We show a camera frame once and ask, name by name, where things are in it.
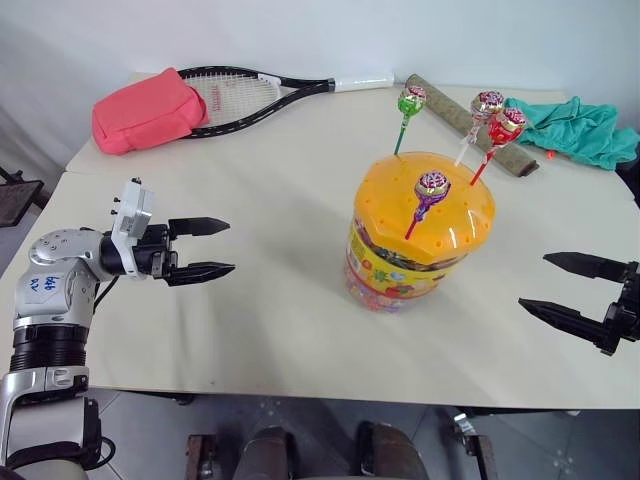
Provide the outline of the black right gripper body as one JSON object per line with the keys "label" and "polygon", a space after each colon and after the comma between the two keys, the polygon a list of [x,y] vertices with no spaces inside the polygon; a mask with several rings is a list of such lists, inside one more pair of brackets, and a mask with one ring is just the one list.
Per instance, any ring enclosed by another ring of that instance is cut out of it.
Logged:
{"label": "black right gripper body", "polygon": [[610,304],[603,325],[607,333],[600,352],[612,356],[621,340],[639,340],[639,263],[630,262],[617,301]]}

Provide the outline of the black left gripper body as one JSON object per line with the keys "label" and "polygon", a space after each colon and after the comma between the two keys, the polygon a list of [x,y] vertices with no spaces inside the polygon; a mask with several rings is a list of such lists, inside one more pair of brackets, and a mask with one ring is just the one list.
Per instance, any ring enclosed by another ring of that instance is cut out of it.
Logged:
{"label": "black left gripper body", "polygon": [[133,247],[138,271],[144,275],[151,275],[154,279],[174,281],[178,268],[178,254],[172,249],[172,242],[176,238],[174,224],[149,225]]}

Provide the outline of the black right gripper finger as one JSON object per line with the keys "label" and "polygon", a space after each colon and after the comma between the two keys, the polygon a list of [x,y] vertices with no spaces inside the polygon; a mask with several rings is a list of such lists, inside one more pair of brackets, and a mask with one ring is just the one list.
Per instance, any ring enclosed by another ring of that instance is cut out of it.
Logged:
{"label": "black right gripper finger", "polygon": [[626,264],[579,252],[548,253],[543,259],[561,269],[588,278],[623,281]]}
{"label": "black right gripper finger", "polygon": [[541,321],[570,335],[587,340],[596,347],[602,347],[607,331],[601,322],[581,315],[577,310],[541,300],[519,298],[518,303]]}

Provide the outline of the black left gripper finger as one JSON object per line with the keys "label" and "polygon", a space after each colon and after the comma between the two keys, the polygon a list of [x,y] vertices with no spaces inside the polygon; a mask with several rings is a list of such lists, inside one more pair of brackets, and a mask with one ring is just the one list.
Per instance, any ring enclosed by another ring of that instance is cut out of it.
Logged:
{"label": "black left gripper finger", "polygon": [[168,220],[169,236],[210,236],[230,228],[230,224],[212,217],[177,218]]}
{"label": "black left gripper finger", "polygon": [[197,262],[186,267],[171,267],[163,279],[170,287],[206,283],[231,273],[233,264],[220,262]]}

